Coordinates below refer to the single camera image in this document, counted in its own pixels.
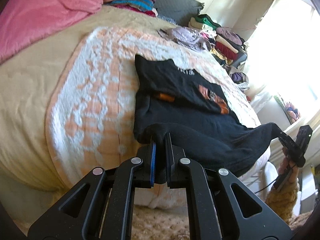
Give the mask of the person's right hand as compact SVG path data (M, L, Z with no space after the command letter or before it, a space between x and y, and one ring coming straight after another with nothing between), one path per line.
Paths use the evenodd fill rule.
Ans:
M299 174L299 167L296 166L296 163L292 160L287 159L287 148L283 147L282 152L285 155L284 159L282 160L280 167L278 169L278 174L283 174L285 170L290 167L292 169L292 173L289 176L287 182L288 183L295 183L298 178Z

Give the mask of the person's right forearm knit sleeve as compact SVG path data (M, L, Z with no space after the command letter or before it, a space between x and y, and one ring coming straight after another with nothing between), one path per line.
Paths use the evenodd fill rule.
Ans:
M271 189L265 199L270 207L284 222L290 224L293 219L293 208L296 204L299 191L298 179L294 183L285 183L280 191Z

